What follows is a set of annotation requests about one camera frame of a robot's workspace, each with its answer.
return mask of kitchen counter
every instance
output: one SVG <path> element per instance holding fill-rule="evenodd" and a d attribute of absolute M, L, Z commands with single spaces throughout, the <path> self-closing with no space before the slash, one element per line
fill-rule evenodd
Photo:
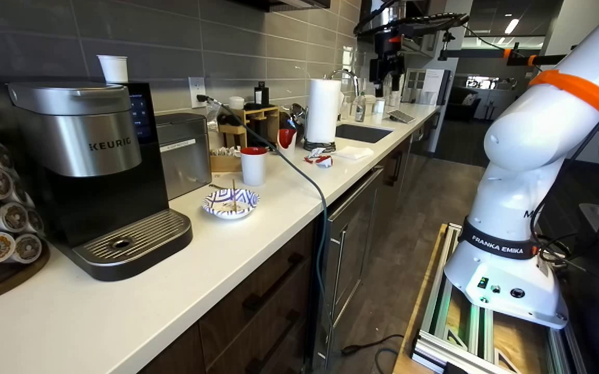
<path fill-rule="evenodd" d="M 304 161 L 306 151 L 297 149 L 295 163 L 320 185 L 329 203 L 336 201 L 436 108 L 402 110 L 415 120 L 365 120 L 392 130 L 378 144 L 338 136 L 338 149 L 371 147 L 375 155 L 361 161 L 336 158 L 330 169 L 319 169 Z M 170 208 L 192 218 L 193 240 L 130 280 L 97 282 L 52 251 L 42 271 L 0 297 L 0 372 L 96 374 L 143 367 L 320 214 L 316 188 L 279 155 L 269 158 L 267 183 L 252 188 L 260 201 L 244 220 L 219 220 L 201 211 L 200 203 L 213 186 L 172 200 Z"/>

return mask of keurig coffee maker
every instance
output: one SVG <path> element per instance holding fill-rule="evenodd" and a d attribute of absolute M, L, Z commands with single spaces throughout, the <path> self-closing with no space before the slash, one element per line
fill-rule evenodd
<path fill-rule="evenodd" d="M 145 83 L 9 83 L 0 140 L 45 220 L 51 242 L 100 280 L 143 271 L 192 240 L 168 210 Z"/>

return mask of cup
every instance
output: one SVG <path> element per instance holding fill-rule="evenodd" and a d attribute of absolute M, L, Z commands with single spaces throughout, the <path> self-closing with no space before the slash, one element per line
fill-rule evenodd
<path fill-rule="evenodd" d="M 128 55 L 97 54 L 100 68 L 105 71 L 106 83 L 128 83 L 130 66 Z"/>
<path fill-rule="evenodd" d="M 241 181 L 246 185 L 263 185 L 265 183 L 265 147 L 244 147 L 241 149 Z"/>
<path fill-rule="evenodd" d="M 277 130 L 277 149 L 290 159 L 295 155 L 295 136 L 297 136 L 297 130 L 294 129 Z"/>
<path fill-rule="evenodd" d="M 241 95 L 231 95 L 231 108 L 233 110 L 244 110 L 244 97 Z"/>

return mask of floor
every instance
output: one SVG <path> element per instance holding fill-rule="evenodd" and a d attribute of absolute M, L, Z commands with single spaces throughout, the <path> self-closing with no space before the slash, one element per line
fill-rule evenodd
<path fill-rule="evenodd" d="M 389 220 L 389 230 L 377 240 L 377 257 L 361 295 L 368 304 L 361 309 L 357 326 L 350 332 L 351 344 L 365 344 L 389 334 L 403 334 L 418 282 L 425 273 L 428 254 L 442 223 L 462 223 L 480 181 L 482 165 L 459 163 L 442 158 L 416 155 L 420 179 L 400 203 L 397 216 Z M 378 346 L 400 349 L 402 339 L 363 349 L 341 363 L 341 374 L 378 374 Z M 382 372 L 392 372 L 395 356 L 380 352 Z"/>
<path fill-rule="evenodd" d="M 482 138 L 489 125 L 491 122 L 482 120 L 446 120 L 435 155 L 462 163 L 487 165 Z"/>

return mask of wall tile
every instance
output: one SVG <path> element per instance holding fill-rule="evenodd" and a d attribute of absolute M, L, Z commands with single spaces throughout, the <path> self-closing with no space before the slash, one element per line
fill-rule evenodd
<path fill-rule="evenodd" d="M 341 45 L 339 47 L 338 45 L 313 45 L 307 49 L 307 59 L 341 66 Z"/>
<path fill-rule="evenodd" d="M 357 5 L 263 13 L 236 0 L 0 0 L 0 75 L 102 76 L 96 54 L 105 51 L 130 55 L 132 79 L 151 83 L 160 110 L 184 105 L 193 75 L 221 99 L 249 97 L 265 79 L 275 103 L 306 103 L 307 80 L 336 73 L 341 45 L 356 44 Z"/>
<path fill-rule="evenodd" d="M 324 27 L 311 27 L 307 37 L 306 37 L 306 42 L 322 44 L 322 45 L 330 45 L 330 44 L 336 44 L 336 39 L 338 39 L 338 33 L 333 28 L 324 28 Z"/>
<path fill-rule="evenodd" d="M 258 7 L 244 5 L 231 0 L 200 0 L 200 17 L 228 24 L 228 27 L 241 27 L 252 30 L 263 30 L 265 14 Z"/>
<path fill-rule="evenodd" d="M 281 39 L 272 34 L 260 37 L 260 54 L 263 55 L 275 55 L 275 57 L 292 57 L 292 59 L 306 59 L 307 55 L 307 44 L 294 42 L 294 39 Z"/>
<path fill-rule="evenodd" d="M 267 13 L 263 30 L 279 37 L 306 39 L 311 24 L 306 20 L 286 17 L 286 13 Z"/>
<path fill-rule="evenodd" d="M 343 4 L 341 7 L 339 7 L 339 17 L 341 18 L 351 18 L 353 23 L 357 23 L 361 20 L 361 4 Z"/>
<path fill-rule="evenodd" d="M 236 55 L 203 51 L 203 75 L 211 79 L 265 79 L 265 59 L 258 55 Z"/>
<path fill-rule="evenodd" d="M 86 76 L 77 37 L 0 33 L 0 75 Z"/>
<path fill-rule="evenodd" d="M 233 54 L 260 54 L 263 34 L 219 23 L 203 23 L 203 49 L 233 51 Z"/>
<path fill-rule="evenodd" d="M 265 76 L 269 79 L 311 79 L 307 62 L 302 59 L 267 59 Z"/>
<path fill-rule="evenodd" d="M 0 0 L 0 28 L 75 34 L 71 0 Z"/>
<path fill-rule="evenodd" d="M 128 2 L 75 0 L 84 37 L 200 47 L 200 20 Z"/>
<path fill-rule="evenodd" d="M 147 5 L 147 7 L 158 7 L 158 11 L 168 11 L 168 13 L 180 13 L 180 14 L 190 14 L 197 17 L 200 14 L 200 0 L 126 0 L 132 4 Z"/>
<path fill-rule="evenodd" d="M 89 76 L 102 76 L 96 54 L 130 55 L 132 80 L 172 80 L 201 75 L 201 54 L 192 49 L 86 39 Z"/>
<path fill-rule="evenodd" d="M 350 34 L 350 37 L 356 37 L 353 28 L 356 28 L 356 20 L 350 20 L 350 18 L 341 18 L 339 17 L 339 33 L 341 34 Z"/>
<path fill-rule="evenodd" d="M 222 80 L 208 79 L 208 92 L 221 101 L 228 101 L 231 95 L 241 95 L 246 101 L 253 101 L 253 86 L 258 80 Z"/>
<path fill-rule="evenodd" d="M 313 24 L 316 24 L 316 27 L 327 27 L 327 28 L 330 28 L 330 27 L 336 27 L 338 24 L 338 13 L 336 11 L 313 11 L 314 14 L 313 14 L 313 18 L 311 18 L 311 23 Z"/>
<path fill-rule="evenodd" d="M 187 110 L 192 95 L 187 80 L 157 80 L 151 86 L 155 114 Z"/>

